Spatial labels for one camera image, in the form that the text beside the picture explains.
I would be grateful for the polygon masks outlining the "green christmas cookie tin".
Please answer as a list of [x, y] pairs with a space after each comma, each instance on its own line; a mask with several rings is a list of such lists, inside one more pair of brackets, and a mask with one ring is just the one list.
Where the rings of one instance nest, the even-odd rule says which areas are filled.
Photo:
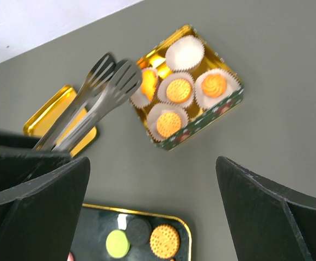
[[[158, 89], [156, 91], [153, 101], [148, 106], [139, 109], [139, 108], [136, 108], [132, 104], [132, 106], [135, 108], [135, 110], [137, 111], [139, 115], [139, 119], [141, 119], [141, 122], [146, 128], [146, 133], [150, 137], [152, 143], [154, 143], [157, 147], [160, 147], [167, 151], [178, 146], [184, 140], [187, 140], [188, 138], [190, 138], [193, 134], [197, 133], [198, 131], [210, 125], [221, 115], [227, 113], [231, 108], [239, 104], [243, 99], [244, 87], [242, 86], [242, 83], [240, 79], [238, 78], [237, 74], [233, 72], [231, 68], [224, 62], [224, 60], [218, 56], [217, 52], [213, 51], [206, 44], [204, 39], [202, 39], [198, 35], [196, 30], [189, 24], [182, 26], [180, 29], [175, 31], [171, 36], [169, 36], [166, 40], [164, 40], [158, 46], [156, 46], [150, 53], [146, 54], [140, 60], [138, 60], [137, 64], [139, 68], [141, 70], [147, 67], [152, 67], [156, 69], [158, 71], [158, 76], [160, 80], [159, 86], [160, 86], [161, 82], [167, 76], [169, 76], [172, 73], [177, 73], [169, 69], [166, 65], [165, 53], [167, 49], [175, 41], [187, 35], [192, 35], [196, 38], [199, 38], [205, 46], [205, 55], [201, 63], [199, 64], [199, 66], [194, 68], [191, 71], [181, 71], [181, 72], [187, 72], [191, 74], [194, 80], [194, 100], [189, 107], [183, 108], [187, 112], [188, 117], [189, 117], [188, 124], [181, 130], [179, 130], [176, 134], [171, 136], [170, 138], [167, 138], [166, 140], [163, 140], [161, 142], [157, 142], [153, 140], [153, 138], [151, 137], [148, 131], [146, 119], [150, 110], [153, 108], [154, 105], [156, 105], [157, 103], [164, 103], [164, 102], [161, 102], [157, 97]], [[200, 76], [201, 74], [211, 69], [223, 69], [223, 70], [229, 71], [237, 78], [237, 80], [240, 81], [241, 88], [237, 90], [236, 92], [234, 92], [230, 97], [221, 101], [219, 104], [216, 104], [215, 106], [211, 107], [208, 110], [204, 110], [203, 108], [199, 107], [195, 99], [195, 81], [198, 78], [198, 76]]]

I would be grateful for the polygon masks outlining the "orange fish cookie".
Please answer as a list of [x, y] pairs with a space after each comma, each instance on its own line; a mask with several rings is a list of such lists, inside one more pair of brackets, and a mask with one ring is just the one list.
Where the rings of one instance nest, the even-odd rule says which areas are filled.
[[158, 76], [154, 69], [142, 70], [141, 93], [146, 96], [149, 101], [153, 100], [158, 84]]

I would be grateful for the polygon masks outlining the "orange swirl cookie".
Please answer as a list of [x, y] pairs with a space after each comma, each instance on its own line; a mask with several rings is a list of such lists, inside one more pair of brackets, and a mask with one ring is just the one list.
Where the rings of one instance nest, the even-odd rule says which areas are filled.
[[203, 80], [201, 88], [208, 97], [217, 98], [226, 91], [227, 79], [219, 73], [208, 74]]

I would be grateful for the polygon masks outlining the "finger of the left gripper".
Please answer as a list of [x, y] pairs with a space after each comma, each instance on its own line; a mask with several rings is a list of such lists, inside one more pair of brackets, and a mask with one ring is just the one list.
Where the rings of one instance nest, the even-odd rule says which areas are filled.
[[71, 161], [69, 153], [35, 151], [38, 137], [0, 130], [0, 191], [40, 177]]

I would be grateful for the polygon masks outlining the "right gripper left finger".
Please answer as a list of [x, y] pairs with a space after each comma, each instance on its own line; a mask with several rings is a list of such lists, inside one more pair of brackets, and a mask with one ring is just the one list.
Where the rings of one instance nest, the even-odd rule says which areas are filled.
[[89, 176], [79, 157], [0, 191], [0, 260], [67, 260]]

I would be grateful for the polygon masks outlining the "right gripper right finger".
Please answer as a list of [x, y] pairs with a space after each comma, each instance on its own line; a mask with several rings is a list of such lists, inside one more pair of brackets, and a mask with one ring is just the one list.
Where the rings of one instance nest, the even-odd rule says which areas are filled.
[[219, 156], [216, 176], [238, 260], [316, 260], [316, 198]]

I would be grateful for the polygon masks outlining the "gold tin lid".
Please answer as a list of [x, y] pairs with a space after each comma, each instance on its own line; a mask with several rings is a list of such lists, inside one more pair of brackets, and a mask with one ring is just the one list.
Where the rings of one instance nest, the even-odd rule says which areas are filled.
[[[23, 134], [40, 138], [54, 124], [56, 119], [67, 108], [76, 96], [76, 90], [71, 85], [63, 86], [52, 98], [50, 98], [23, 126]], [[96, 127], [77, 144], [70, 152], [71, 156], [79, 155], [99, 136]]]

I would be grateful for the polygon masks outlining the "metal tongs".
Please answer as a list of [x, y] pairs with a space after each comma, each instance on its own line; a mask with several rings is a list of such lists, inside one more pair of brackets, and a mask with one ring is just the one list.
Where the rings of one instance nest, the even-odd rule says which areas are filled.
[[33, 147], [39, 151], [71, 152], [109, 112], [125, 103], [142, 83], [131, 59], [116, 61], [104, 54], [90, 69], [70, 105]]

